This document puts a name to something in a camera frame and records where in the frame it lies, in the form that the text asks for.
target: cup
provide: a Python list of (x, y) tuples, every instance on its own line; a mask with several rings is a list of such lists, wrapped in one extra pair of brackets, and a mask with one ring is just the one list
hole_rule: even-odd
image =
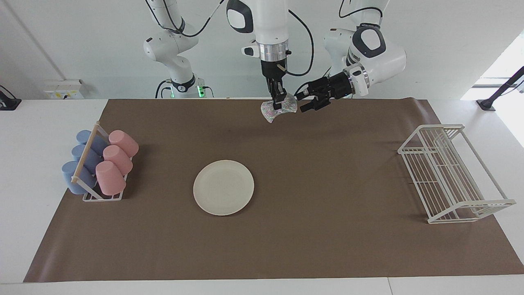
[[(62, 166), (62, 175), (64, 176), (67, 187), (71, 193), (75, 195), (83, 195), (87, 191), (81, 187), (78, 183), (71, 183), (71, 177), (74, 175), (74, 171), (77, 169), (78, 161), (67, 162)], [(90, 188), (94, 188), (96, 184), (96, 179), (91, 175), (86, 167), (82, 167), (79, 178), (85, 182)]]
[[(88, 142), (91, 131), (82, 130), (77, 134), (77, 141), (79, 144), (86, 144)], [(107, 142), (101, 138), (98, 134), (95, 135), (93, 143), (91, 144), (91, 149), (99, 156), (102, 156), (104, 149), (108, 146)]]
[(138, 143), (122, 130), (115, 130), (109, 134), (109, 142), (118, 145), (128, 157), (133, 157), (138, 153)]
[[(82, 156), (82, 152), (85, 149), (85, 144), (79, 144), (75, 146), (71, 150), (71, 155), (73, 156), (73, 159), (77, 162), (80, 161), (80, 157)], [(87, 170), (91, 174), (95, 174), (96, 166), (103, 161), (102, 158), (95, 153), (92, 149), (88, 150), (88, 155), (85, 158), (84, 167), (87, 168)]]
[(104, 160), (113, 162), (122, 175), (133, 169), (133, 163), (118, 145), (110, 145), (104, 149)]
[(96, 179), (100, 190), (106, 196), (114, 196), (121, 193), (126, 187), (126, 181), (120, 170), (111, 161), (104, 161), (96, 166)]

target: blue cup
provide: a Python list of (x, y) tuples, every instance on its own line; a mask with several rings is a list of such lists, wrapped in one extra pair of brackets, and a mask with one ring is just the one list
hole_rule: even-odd
[[(78, 183), (71, 183), (71, 177), (74, 175), (74, 171), (77, 168), (78, 162), (77, 161), (71, 161), (67, 162), (62, 166), (62, 174), (64, 176), (65, 182), (67, 183), (67, 187), (71, 191), (71, 193), (75, 195), (83, 195), (87, 193), (87, 191), (81, 187)], [(89, 171), (82, 167), (82, 171), (80, 172), (80, 179), (85, 182), (90, 188), (94, 188), (96, 184), (96, 179), (89, 173)]]
[[(82, 156), (84, 149), (85, 144), (79, 144), (71, 150), (71, 155), (73, 155), (73, 159), (75, 161), (80, 161), (80, 157)], [(91, 174), (95, 174), (96, 166), (102, 161), (103, 160), (99, 155), (97, 155), (93, 150), (89, 149), (88, 156), (85, 158), (84, 167), (86, 167)]]
[[(79, 144), (86, 144), (88, 142), (89, 136), (91, 135), (91, 131), (89, 130), (82, 130), (77, 134), (77, 141)], [(95, 151), (95, 153), (99, 156), (102, 156), (104, 154), (104, 149), (109, 144), (100, 136), (95, 135), (95, 138), (93, 140), (93, 144), (91, 144), (91, 149)]]

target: green light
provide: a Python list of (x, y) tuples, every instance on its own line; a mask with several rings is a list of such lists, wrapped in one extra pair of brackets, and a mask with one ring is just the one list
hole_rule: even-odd
[(198, 89), (199, 97), (205, 97), (205, 90), (204, 90), (204, 88), (202, 88), (202, 86), (197, 86), (196, 88)]

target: wooden handle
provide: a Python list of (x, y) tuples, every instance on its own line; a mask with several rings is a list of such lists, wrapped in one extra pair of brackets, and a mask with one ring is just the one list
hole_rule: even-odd
[(82, 172), (82, 167), (84, 166), (85, 159), (88, 156), (89, 149), (91, 148), (91, 145), (93, 144), (93, 140), (95, 139), (95, 136), (96, 136), (96, 133), (99, 127), (100, 127), (100, 121), (97, 121), (95, 123), (95, 126), (93, 127), (93, 130), (91, 131), (91, 135), (89, 135), (88, 141), (85, 143), (85, 148), (84, 148), (84, 151), (82, 152), (82, 156), (80, 157), (80, 160), (78, 161), (77, 169), (74, 171), (73, 177), (71, 177), (71, 183), (77, 183), (78, 179), (80, 179), (80, 172)]

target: black stand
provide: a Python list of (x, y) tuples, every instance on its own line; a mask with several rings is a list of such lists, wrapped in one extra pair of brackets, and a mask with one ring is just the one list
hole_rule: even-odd
[(3, 92), (0, 91), (0, 111), (14, 111), (18, 105), (22, 102), (22, 99), (9, 98)]
[(485, 111), (494, 111), (495, 108), (493, 108), (493, 102), (500, 97), (501, 94), (503, 94), (508, 88), (511, 87), (515, 82), (517, 82), (520, 77), (524, 76), (524, 67), (521, 67), (511, 78), (509, 78), (506, 83), (504, 83), (500, 88), (493, 93), (493, 95), (485, 100), (477, 100), (478, 105), (481, 109)]

